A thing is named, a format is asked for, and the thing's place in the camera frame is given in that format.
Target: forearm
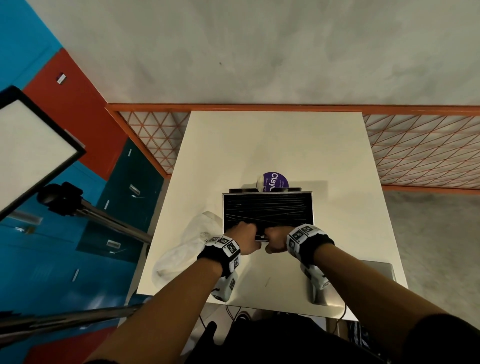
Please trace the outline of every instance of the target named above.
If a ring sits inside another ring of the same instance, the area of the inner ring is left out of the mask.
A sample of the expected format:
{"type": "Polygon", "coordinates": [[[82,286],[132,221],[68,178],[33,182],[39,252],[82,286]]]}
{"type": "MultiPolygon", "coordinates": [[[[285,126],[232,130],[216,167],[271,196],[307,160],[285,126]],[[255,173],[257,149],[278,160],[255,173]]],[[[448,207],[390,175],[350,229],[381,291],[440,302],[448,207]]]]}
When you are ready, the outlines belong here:
{"type": "Polygon", "coordinates": [[[421,318],[445,313],[332,244],[320,246],[314,261],[362,325],[397,358],[421,318]]]}
{"type": "Polygon", "coordinates": [[[176,362],[221,274],[219,263],[197,260],[125,321],[88,360],[176,362]]]}

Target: hand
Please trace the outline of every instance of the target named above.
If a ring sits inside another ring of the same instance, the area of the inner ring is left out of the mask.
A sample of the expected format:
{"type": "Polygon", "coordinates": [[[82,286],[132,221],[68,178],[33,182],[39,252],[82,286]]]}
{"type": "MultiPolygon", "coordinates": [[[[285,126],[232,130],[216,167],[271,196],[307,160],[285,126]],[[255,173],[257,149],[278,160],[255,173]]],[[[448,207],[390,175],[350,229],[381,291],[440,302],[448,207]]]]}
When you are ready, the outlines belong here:
{"type": "Polygon", "coordinates": [[[255,241],[257,226],[255,224],[247,224],[241,221],[240,224],[228,229],[225,235],[237,242],[242,255],[248,255],[262,247],[262,243],[255,241]]]}
{"type": "Polygon", "coordinates": [[[274,228],[266,228],[265,236],[268,239],[268,245],[265,251],[268,254],[281,253],[287,251],[287,235],[295,229],[293,226],[277,226],[274,228]]]}

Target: red wall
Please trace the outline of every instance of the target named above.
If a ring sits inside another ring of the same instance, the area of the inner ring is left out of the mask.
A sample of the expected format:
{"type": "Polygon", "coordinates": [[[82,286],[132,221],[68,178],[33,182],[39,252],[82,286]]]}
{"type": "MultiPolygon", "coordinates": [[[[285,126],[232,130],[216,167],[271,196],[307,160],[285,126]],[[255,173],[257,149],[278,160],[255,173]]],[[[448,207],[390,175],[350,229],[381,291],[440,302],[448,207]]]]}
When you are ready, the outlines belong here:
{"type": "Polygon", "coordinates": [[[127,135],[105,110],[106,101],[67,51],[56,53],[23,92],[85,144],[86,154],[80,161],[108,180],[127,135]],[[59,85],[57,77],[61,73],[67,78],[59,85]]]}
{"type": "Polygon", "coordinates": [[[81,364],[116,327],[37,345],[30,349],[24,364],[81,364]]]}

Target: concrete floor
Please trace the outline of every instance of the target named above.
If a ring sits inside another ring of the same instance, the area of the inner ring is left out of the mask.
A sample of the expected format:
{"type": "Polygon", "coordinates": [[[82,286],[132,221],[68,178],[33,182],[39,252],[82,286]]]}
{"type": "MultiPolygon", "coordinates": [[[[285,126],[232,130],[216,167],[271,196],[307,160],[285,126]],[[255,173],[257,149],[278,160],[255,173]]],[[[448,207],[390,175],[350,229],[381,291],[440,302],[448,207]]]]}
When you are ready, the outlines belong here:
{"type": "Polygon", "coordinates": [[[480,195],[384,195],[408,287],[480,328],[480,195]]]}

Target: wristband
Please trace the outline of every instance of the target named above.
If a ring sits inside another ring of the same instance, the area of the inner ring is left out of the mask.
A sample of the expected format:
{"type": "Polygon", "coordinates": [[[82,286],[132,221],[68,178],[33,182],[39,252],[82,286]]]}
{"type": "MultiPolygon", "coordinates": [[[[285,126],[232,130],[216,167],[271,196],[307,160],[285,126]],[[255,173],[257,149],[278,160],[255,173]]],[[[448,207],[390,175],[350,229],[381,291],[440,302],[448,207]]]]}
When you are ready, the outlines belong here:
{"type": "Polygon", "coordinates": [[[313,265],[313,253],[323,244],[335,245],[323,230],[309,224],[296,227],[287,236],[288,252],[307,267],[313,265]]]}
{"type": "Polygon", "coordinates": [[[222,265],[222,277],[228,277],[240,264],[240,247],[228,236],[214,236],[205,243],[205,248],[198,254],[197,260],[208,258],[222,265]]]}

